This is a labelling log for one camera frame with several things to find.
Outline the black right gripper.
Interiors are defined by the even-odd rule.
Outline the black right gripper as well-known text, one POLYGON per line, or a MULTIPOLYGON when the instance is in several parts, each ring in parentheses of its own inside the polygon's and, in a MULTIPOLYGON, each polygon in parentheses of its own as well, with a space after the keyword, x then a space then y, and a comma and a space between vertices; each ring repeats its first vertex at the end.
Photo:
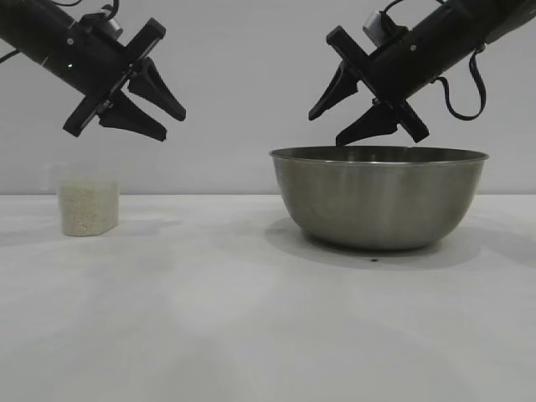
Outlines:
POLYGON ((372 54, 367 54, 341 26, 327 35, 327 44, 342 61, 309 110, 308 120, 316 120, 357 93, 359 82, 374 95, 371 108, 336 136, 337 147, 390 135, 399 127, 415 142, 427 138, 430 132, 408 99, 476 48, 471 32, 474 26, 463 1, 442 3, 412 29, 395 24, 385 10, 378 21, 387 40, 372 54))

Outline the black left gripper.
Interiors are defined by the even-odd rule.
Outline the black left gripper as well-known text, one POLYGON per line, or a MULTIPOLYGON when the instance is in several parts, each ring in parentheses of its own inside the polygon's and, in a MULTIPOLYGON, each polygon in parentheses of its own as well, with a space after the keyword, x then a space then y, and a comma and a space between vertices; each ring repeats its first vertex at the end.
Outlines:
POLYGON ((186 119, 186 109, 147 57, 165 33, 150 19, 123 45, 99 28, 75 21, 50 1, 8 2, 8 44, 84 96, 64 124, 74 137, 97 117, 103 127, 166 140, 167 129, 123 93, 128 80, 132 94, 177 121, 186 119))

